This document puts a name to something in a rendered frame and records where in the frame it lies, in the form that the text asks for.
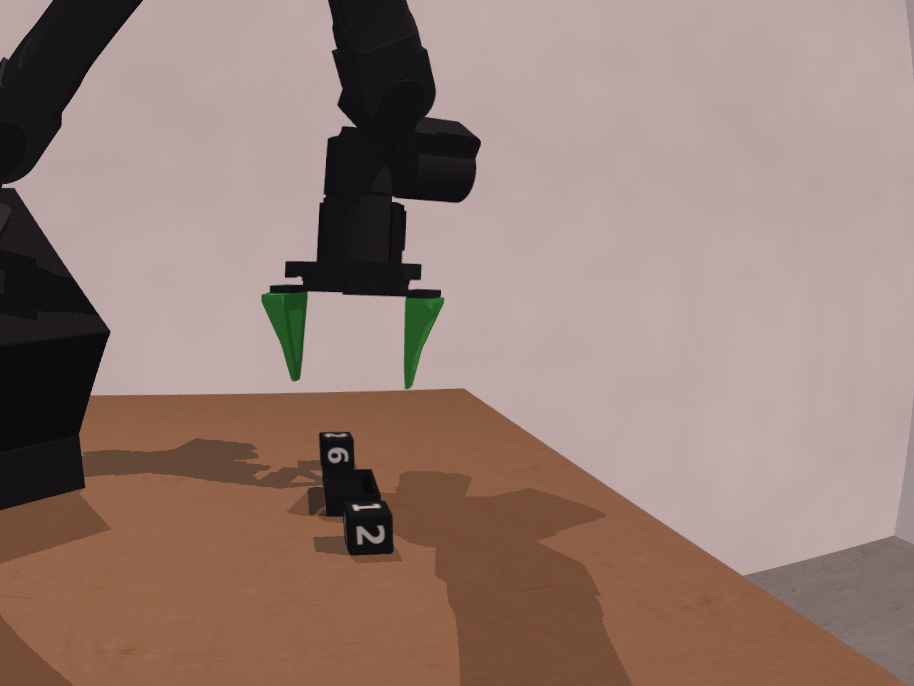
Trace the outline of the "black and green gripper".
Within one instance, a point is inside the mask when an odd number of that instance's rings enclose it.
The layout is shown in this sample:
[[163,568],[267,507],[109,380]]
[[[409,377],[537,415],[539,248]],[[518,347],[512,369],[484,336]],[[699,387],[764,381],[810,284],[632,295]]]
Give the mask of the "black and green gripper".
[[409,290],[411,280],[421,280],[422,264],[389,263],[392,195],[358,195],[358,205],[345,205],[345,200],[342,195],[323,200],[320,262],[285,262],[285,278],[302,277],[303,285],[271,285],[270,292],[262,294],[262,304],[282,346],[291,380],[297,381],[308,292],[342,292],[343,288],[343,295],[406,297],[404,382],[409,389],[444,297],[441,290]]

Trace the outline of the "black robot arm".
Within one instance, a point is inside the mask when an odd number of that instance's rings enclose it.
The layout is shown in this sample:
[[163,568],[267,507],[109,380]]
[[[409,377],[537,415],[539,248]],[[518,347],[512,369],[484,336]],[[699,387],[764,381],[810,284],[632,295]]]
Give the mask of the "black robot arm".
[[[0,191],[37,164],[88,70],[142,1],[53,0],[3,57]],[[425,117],[436,88],[407,1],[328,2],[337,106],[356,127],[328,138],[324,195],[346,196],[345,205],[358,205],[358,195],[463,201],[481,141],[460,122]]]

